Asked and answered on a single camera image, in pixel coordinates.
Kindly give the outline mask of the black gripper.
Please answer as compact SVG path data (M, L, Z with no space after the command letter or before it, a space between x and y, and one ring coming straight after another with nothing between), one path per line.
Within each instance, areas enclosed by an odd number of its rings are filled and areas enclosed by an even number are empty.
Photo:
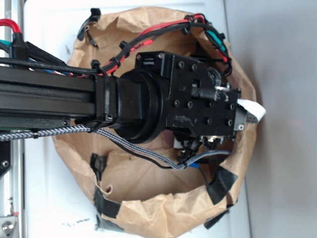
M247 112L238 104L241 92L221 82L213 68L190 57L144 52L136 57L136 73L158 93L156 131L189 137L233 139L245 128Z

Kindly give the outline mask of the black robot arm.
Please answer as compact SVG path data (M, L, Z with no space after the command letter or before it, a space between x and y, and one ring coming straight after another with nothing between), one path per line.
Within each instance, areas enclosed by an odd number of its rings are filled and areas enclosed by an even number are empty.
M0 69L0 126L40 130L70 124L109 127L140 144L162 131L181 140L233 139L247 112L241 93L194 58L164 52L137 54L135 67L120 77L83 78L26 69Z

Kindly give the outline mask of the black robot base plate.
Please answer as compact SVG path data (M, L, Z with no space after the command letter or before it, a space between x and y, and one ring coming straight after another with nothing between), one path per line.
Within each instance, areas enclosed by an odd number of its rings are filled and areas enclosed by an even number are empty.
M2 178L11 168L11 142L0 143L0 177Z

